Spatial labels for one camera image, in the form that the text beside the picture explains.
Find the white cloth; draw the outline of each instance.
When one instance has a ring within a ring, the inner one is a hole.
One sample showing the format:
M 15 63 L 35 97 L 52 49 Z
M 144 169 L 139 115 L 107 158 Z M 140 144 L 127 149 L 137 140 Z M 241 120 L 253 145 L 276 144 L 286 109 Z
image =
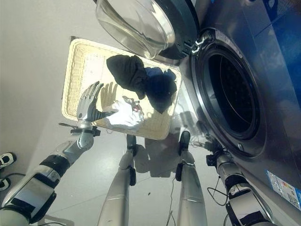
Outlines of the white cloth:
M 117 100 L 112 106 L 105 108 L 106 112 L 116 112 L 111 116 L 106 117 L 108 126 L 122 129 L 138 130 L 140 124 L 144 121 L 141 110 L 133 110 L 135 103 L 131 99 L 125 101 Z

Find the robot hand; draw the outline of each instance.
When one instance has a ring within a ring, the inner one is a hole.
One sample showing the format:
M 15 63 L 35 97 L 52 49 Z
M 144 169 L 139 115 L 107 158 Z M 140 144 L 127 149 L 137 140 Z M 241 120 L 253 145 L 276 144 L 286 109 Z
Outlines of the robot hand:
M 111 112 L 100 112 L 96 109 L 97 97 L 103 83 L 99 81 L 89 86 L 81 95 L 77 108 L 77 119 L 79 121 L 96 121 L 112 115 Z

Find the black cable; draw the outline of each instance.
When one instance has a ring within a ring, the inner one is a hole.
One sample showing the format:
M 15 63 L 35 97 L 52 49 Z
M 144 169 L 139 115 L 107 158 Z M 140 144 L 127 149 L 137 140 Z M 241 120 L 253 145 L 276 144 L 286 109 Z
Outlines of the black cable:
M 215 188 L 208 187 L 208 188 L 207 188 L 207 191 L 208 191 L 208 193 L 210 194 L 210 196 L 212 197 L 212 199 L 215 201 L 216 204 L 218 204 L 218 205 L 220 205 L 220 206 L 225 206 L 225 205 L 227 204 L 227 201 L 228 201 L 228 195 L 216 189 L 219 180 L 220 180 L 220 176 L 218 177 L 218 180 L 217 180 L 217 182 L 216 182 Z M 214 198 L 214 193 L 215 193 L 215 192 L 218 192 L 218 193 L 220 193 L 220 194 L 223 194 L 223 195 L 225 195 L 225 196 L 227 197 L 224 204 L 220 204 L 220 203 Z
M 226 215 L 225 219 L 224 219 L 224 223 L 223 223 L 223 226 L 226 226 L 226 223 L 227 223 L 227 219 L 229 217 L 229 214 Z
M 171 206 L 173 204 L 174 180 L 175 180 L 175 178 L 173 178 L 173 188 L 171 189 L 171 193 L 170 193 L 171 202 L 170 202 L 170 206 L 169 206 L 169 213 L 168 213 L 168 218 L 167 218 L 166 226 L 168 226 L 170 217 L 172 217 L 172 219 L 174 221 L 174 226 L 175 226 L 175 220 L 174 220 L 174 217 L 173 217 L 173 211 L 171 210 Z
M 25 174 L 23 174 L 23 173 L 11 173 L 11 174 L 7 174 L 5 177 L 3 177 L 3 178 L 1 178 L 0 179 L 0 183 L 3 181 L 3 180 L 5 180 L 6 178 L 8 178 L 8 177 L 10 177 L 10 176 L 13 176 L 13 175 L 19 175 L 19 176 L 25 176 Z
M 38 225 L 38 226 L 49 225 L 49 224 L 57 224 L 57 225 L 67 226 L 65 224 L 58 223 L 58 222 L 49 222 L 49 223 L 44 223 L 44 224 L 41 224 L 41 225 Z

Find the laundry basket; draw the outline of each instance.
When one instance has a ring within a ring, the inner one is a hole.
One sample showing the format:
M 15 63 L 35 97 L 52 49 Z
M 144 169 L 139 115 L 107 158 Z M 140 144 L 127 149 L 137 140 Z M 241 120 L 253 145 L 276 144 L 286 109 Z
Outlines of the laundry basket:
M 62 113 L 64 117 L 77 121 L 76 110 L 79 98 L 83 91 L 96 81 L 104 83 L 96 103 L 96 108 L 99 111 L 102 111 L 106 106 L 112 105 L 114 100 L 120 100 L 123 96 L 138 100 L 135 92 L 123 89 L 115 82 L 113 75 L 107 68 L 106 60 L 118 54 L 133 56 L 132 53 L 127 51 L 89 40 L 75 39 L 71 42 L 63 90 Z M 178 67 L 164 65 L 143 57 L 140 59 L 142 59 L 145 67 L 159 67 L 163 71 L 171 69 L 175 73 L 177 91 L 172 95 L 172 105 L 163 114 L 160 114 L 154 110 L 148 98 L 145 97 L 143 100 L 140 100 L 145 121 L 138 131 L 120 128 L 109 129 L 149 139 L 162 140 L 168 135 L 181 84 L 181 73 Z M 104 120 L 96 121 L 96 125 L 108 128 Z

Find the floor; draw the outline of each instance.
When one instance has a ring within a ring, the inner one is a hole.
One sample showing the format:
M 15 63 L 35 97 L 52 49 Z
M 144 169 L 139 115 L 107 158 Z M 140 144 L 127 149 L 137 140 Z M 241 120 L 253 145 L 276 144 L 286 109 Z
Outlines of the floor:
M 64 74 L 70 37 L 77 36 L 117 48 L 121 46 L 98 24 L 91 0 L 0 1 L 0 151 L 14 152 L 18 160 L 1 171 L 26 173 L 69 136 L 59 122 L 74 124 L 61 113 Z M 166 225 L 178 156 L 180 130 L 198 137 L 196 117 L 181 86 L 170 134 L 164 141 L 137 138 L 137 184 L 130 188 L 129 225 Z M 126 135 L 102 130 L 88 152 L 67 171 L 55 189 L 57 199 L 39 222 L 68 226 L 97 225 L 101 206 L 126 150 Z M 222 225 L 226 209 L 214 203 L 206 190 L 215 186 L 217 173 L 207 167 L 208 152 L 190 146 L 204 192 L 209 226 Z M 15 184 L 20 178 L 12 177 Z M 176 218 L 181 183 L 174 181 Z M 220 202 L 224 197 L 216 197 Z

